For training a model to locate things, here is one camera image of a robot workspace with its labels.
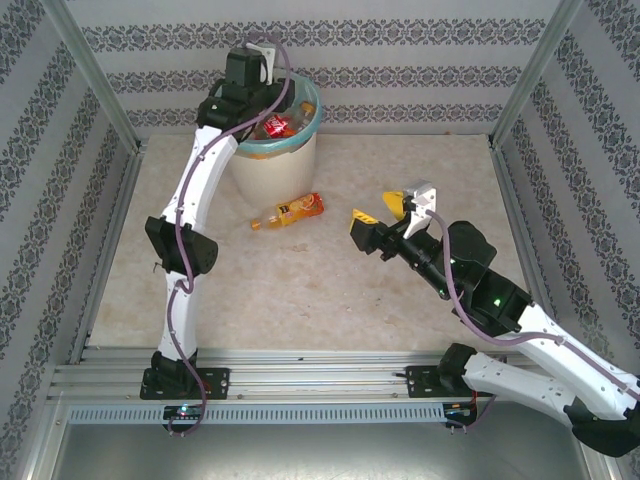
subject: floor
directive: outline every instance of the floor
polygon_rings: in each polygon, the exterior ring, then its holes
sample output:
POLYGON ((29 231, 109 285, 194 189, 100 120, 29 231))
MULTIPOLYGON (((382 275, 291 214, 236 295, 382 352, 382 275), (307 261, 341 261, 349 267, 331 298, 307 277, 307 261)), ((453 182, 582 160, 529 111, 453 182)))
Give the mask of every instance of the floor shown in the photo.
MULTIPOLYGON (((90 337, 92 345, 155 347, 162 335, 165 280, 144 232, 173 193, 191 136, 152 136, 90 337)), ((325 212, 277 231, 254 232, 258 212, 227 170, 207 235, 220 256, 203 278, 201 347, 260 350, 442 351, 452 342, 495 350, 474 337, 401 259, 360 253, 351 211, 393 218, 382 193, 417 179, 438 189, 438 212, 473 222, 498 249, 492 268, 524 286, 487 148, 478 136, 320 135, 314 190, 325 212)), ((432 235, 439 236, 432 226, 432 235)))

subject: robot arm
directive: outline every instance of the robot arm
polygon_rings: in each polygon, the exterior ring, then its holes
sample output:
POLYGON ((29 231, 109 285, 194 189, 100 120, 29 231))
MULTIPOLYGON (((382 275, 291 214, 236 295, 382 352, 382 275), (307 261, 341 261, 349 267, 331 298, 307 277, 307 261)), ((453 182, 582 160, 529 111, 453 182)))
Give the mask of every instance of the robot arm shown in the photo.
POLYGON ((229 52, 225 78, 198 107, 198 129, 178 187, 161 217, 149 217, 145 224, 166 272, 167 316, 142 392, 180 398, 194 391, 195 375, 183 359, 195 368, 198 284, 218 255, 216 242, 204 235, 213 193, 238 143, 247 136, 243 126, 275 102, 275 111, 284 111, 295 97, 293 80, 286 89, 286 82, 273 80, 274 58, 274 48, 252 44, 229 52))
POLYGON ((398 219, 387 226, 354 211, 351 237, 367 254, 400 256, 444 300, 450 299, 445 263, 450 266, 463 322, 482 338, 511 346, 550 376, 505 365, 465 345, 453 344, 438 367, 441 385, 464 385, 502 395, 571 426, 591 448, 621 456, 640 445, 638 378, 611 365, 558 326, 529 294, 489 269, 496 249, 469 222, 447 229, 443 240, 427 233, 435 212, 435 190, 421 182, 385 201, 398 219))

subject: trash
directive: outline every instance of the trash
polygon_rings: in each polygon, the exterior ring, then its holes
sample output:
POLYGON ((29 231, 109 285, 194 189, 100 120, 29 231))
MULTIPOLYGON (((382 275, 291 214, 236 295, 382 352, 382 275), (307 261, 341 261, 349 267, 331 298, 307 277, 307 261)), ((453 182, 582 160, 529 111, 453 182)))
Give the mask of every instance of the trash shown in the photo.
POLYGON ((250 139, 271 140, 292 137, 311 123, 315 113, 316 107, 306 101, 292 106, 283 113, 274 113, 256 127, 250 139))
POLYGON ((286 227, 305 217, 313 217, 324 212, 322 198, 317 193, 310 193, 289 203, 281 203, 266 209, 260 218, 251 220, 251 228, 260 230, 266 228, 286 227))

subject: wallpaper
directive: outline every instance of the wallpaper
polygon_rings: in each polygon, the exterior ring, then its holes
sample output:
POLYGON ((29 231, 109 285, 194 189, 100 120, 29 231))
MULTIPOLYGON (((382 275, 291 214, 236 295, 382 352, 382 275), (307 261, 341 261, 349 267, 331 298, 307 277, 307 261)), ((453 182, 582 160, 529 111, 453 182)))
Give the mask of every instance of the wallpaper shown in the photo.
POLYGON ((557 0, 68 3, 141 137, 190 132, 229 48, 278 36, 322 131, 489 133, 557 0))
MULTIPOLYGON (((584 2, 502 145, 558 321, 640 371, 640 11, 584 2)), ((620 462, 640 478, 640 451, 620 462)))
POLYGON ((66 363, 129 156, 36 0, 0 1, 0 479, 66 363))

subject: orange juice bottle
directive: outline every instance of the orange juice bottle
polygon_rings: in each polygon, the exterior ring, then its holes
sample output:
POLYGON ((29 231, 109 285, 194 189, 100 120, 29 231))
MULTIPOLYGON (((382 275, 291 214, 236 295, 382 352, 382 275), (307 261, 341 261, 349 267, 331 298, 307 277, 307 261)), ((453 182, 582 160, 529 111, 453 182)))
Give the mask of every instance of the orange juice bottle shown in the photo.
POLYGON ((262 212, 260 218, 251 220, 251 228, 280 228, 291 225, 305 217, 313 217, 324 212, 322 198, 317 193, 310 193, 289 203, 281 203, 262 212))

